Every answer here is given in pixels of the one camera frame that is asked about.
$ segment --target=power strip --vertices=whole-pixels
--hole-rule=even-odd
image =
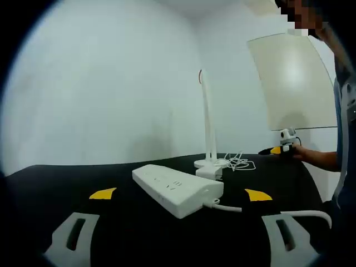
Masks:
[[[224,184],[157,165],[132,171],[132,178],[154,200],[178,219],[220,198]]]

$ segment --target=black table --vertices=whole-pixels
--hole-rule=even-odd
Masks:
[[[103,260],[124,258],[132,263],[142,260],[139,255],[145,253],[151,255],[146,255],[146,260],[154,260],[161,257],[159,251],[165,257],[171,255],[173,262],[222,251],[224,259],[234,259],[235,263],[248,259],[268,266],[269,242],[258,216],[203,208],[179,220],[132,179],[132,170],[146,164],[195,174],[193,163],[204,156],[97,166],[36,165],[7,177],[7,182],[20,221],[41,251],[50,246],[52,232],[74,211],[94,211],[101,217],[91,245],[93,266],[102,265]],[[272,155],[243,156],[246,157],[255,162],[256,170],[223,170],[222,205],[241,206],[247,194],[244,189],[252,189],[270,195],[280,211],[322,209],[317,187],[302,163]],[[112,200],[100,200],[94,206],[89,203],[91,194],[111,187],[117,188]],[[317,244],[327,229],[327,224],[318,218],[298,221],[311,233],[312,244]]]

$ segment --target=hand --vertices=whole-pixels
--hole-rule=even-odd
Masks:
[[[298,144],[293,144],[293,148],[294,148],[293,158],[296,160],[304,161],[306,149]]]

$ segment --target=yellow object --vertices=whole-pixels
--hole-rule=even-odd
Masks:
[[[111,199],[112,192],[114,192],[115,189],[116,189],[116,187],[110,188],[110,189],[105,189],[105,190],[100,190],[100,191],[92,194],[89,197],[89,199]]]
[[[271,154],[280,154],[280,146],[271,149]]]
[[[260,192],[260,191],[255,191],[251,189],[245,189],[247,193],[249,193],[250,196],[250,201],[266,201],[266,200],[272,200],[272,197],[267,195],[266,193]]]

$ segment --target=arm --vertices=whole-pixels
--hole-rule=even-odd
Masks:
[[[336,152],[319,152],[296,144],[293,147],[295,148],[293,158],[312,164],[325,171],[341,171]]]

